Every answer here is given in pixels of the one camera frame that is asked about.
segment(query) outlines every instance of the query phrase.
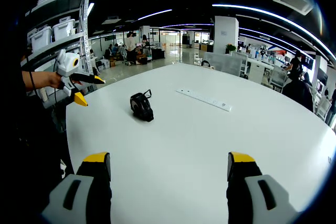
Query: power strip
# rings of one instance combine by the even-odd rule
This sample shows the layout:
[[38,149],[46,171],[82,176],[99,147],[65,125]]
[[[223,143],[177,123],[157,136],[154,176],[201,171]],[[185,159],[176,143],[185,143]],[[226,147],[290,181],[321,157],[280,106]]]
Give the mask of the power strip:
[[217,108],[220,108],[222,110],[226,110],[228,112],[230,112],[231,108],[232,108],[231,105],[228,105],[225,102],[219,102],[219,101],[211,99],[211,98],[203,97],[200,94],[198,94],[194,91],[188,90],[188,89],[178,89],[177,92],[181,93],[181,94],[184,94],[184,95],[187,95],[188,97],[200,100],[202,102],[208,103],[208,104],[210,104],[212,106],[215,106]]

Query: tape measure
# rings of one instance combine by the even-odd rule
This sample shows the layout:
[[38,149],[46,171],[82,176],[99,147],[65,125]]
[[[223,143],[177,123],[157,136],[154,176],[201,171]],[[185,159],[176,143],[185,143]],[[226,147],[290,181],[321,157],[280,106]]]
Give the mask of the tape measure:
[[137,93],[131,96],[131,109],[134,115],[144,121],[150,122],[154,119],[153,110],[151,109],[151,105],[149,103],[148,98],[152,96],[152,92],[148,89],[144,93]]

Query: potted plant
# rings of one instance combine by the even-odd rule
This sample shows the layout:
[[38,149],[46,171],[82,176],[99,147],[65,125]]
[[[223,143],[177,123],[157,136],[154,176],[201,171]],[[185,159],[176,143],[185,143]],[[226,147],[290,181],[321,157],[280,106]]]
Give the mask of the potted plant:
[[236,46],[232,45],[232,44],[227,44],[226,45],[226,50],[225,50],[225,53],[226,54],[231,54],[230,52],[232,51],[236,51]]

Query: white round table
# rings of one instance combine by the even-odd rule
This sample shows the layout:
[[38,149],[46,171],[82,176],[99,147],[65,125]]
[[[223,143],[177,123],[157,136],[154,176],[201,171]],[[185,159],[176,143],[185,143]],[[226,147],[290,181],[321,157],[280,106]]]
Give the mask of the white round table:
[[[175,92],[226,102],[227,112]],[[152,122],[132,115],[130,96],[151,89]],[[111,154],[112,223],[226,223],[227,156],[252,156],[289,193],[297,211],[313,200],[336,137],[312,112],[251,81],[182,63],[99,89],[88,107],[67,106],[75,172],[93,153]]]

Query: tiled floor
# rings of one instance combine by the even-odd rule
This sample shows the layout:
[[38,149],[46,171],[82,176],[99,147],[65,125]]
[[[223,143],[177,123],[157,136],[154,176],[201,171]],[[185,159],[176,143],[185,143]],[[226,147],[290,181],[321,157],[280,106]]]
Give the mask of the tiled floor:
[[168,47],[165,51],[165,58],[153,60],[148,62],[147,65],[132,65],[126,66],[121,61],[117,61],[115,67],[104,69],[100,73],[100,78],[105,80],[105,84],[97,85],[98,89],[114,83],[116,81],[134,76],[138,73],[143,73],[154,68],[163,67],[173,64],[175,62],[183,62],[187,64],[200,65],[200,58],[203,57],[204,51],[199,51],[195,48],[179,48]]

